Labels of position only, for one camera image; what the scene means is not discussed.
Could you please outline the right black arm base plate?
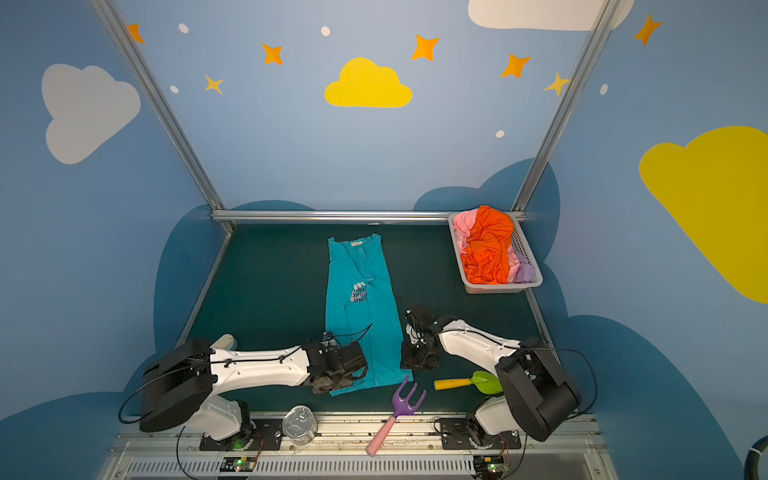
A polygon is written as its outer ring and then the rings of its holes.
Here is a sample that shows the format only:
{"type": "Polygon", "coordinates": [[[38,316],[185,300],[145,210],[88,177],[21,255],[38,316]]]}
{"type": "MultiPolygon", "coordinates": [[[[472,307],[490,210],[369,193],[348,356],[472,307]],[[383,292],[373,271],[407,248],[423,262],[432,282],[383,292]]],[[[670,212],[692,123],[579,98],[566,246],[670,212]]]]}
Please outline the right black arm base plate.
{"type": "Polygon", "coordinates": [[[489,434],[475,420],[438,418],[434,422],[444,450],[521,450],[517,431],[489,434]]]}

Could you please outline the teal printed t shirt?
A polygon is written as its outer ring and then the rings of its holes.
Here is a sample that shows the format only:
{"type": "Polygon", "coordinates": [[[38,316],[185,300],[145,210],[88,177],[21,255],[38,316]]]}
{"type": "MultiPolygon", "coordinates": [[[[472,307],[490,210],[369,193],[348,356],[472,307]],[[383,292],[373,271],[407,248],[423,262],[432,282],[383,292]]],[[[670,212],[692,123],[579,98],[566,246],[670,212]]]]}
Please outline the teal printed t shirt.
{"type": "Polygon", "coordinates": [[[328,251],[325,327],[358,342],[368,363],[364,378],[332,394],[400,384],[412,372],[401,367],[404,336],[381,236],[330,238],[328,251]]]}

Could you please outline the white plastic laundry basket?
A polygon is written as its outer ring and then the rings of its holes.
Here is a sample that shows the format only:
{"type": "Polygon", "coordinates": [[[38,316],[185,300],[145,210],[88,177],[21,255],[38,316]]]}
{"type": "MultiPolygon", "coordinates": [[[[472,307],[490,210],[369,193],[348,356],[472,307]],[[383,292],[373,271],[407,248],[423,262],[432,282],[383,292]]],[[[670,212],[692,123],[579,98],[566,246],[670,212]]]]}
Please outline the white plastic laundry basket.
{"type": "Polygon", "coordinates": [[[454,213],[448,221],[459,274],[467,293],[517,293],[542,283],[538,263],[512,214],[481,206],[454,213]],[[521,262],[535,267],[534,283],[513,282],[521,262]]]}

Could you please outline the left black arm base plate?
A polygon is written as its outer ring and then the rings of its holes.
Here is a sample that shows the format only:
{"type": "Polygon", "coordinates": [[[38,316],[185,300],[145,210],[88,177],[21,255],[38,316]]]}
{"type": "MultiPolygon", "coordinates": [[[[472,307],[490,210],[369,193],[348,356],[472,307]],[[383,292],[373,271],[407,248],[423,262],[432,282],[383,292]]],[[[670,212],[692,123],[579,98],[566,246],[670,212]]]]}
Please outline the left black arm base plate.
{"type": "Polygon", "coordinates": [[[282,443],[282,429],[275,419],[250,420],[244,422],[241,430],[224,440],[213,440],[204,435],[200,451],[257,452],[277,451],[282,443]]]}

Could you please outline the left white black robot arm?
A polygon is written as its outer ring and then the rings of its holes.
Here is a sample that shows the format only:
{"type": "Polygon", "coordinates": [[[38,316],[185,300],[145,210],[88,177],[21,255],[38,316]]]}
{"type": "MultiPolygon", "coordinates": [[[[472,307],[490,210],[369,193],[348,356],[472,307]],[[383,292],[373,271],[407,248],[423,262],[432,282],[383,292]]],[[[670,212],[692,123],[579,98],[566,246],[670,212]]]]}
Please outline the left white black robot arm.
{"type": "Polygon", "coordinates": [[[309,387],[316,394],[346,389],[365,378],[368,363],[357,341],[333,339],[273,351],[233,351],[192,339],[143,372],[139,429],[186,427],[203,433],[203,451],[256,447],[258,427],[242,400],[228,392],[263,386],[309,387]]]}

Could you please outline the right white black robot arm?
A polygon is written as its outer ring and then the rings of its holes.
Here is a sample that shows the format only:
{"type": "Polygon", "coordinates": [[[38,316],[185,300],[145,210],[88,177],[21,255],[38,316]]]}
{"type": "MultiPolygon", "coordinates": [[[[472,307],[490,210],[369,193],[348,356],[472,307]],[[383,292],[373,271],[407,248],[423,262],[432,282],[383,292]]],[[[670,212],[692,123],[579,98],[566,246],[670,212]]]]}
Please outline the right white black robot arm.
{"type": "Polygon", "coordinates": [[[499,393],[467,414],[467,434],[478,447],[507,432],[543,442],[582,403],[575,381],[541,340],[505,339],[458,317],[438,318],[421,304],[408,309],[401,365],[434,370],[443,355],[463,358],[500,383],[499,393]]]}

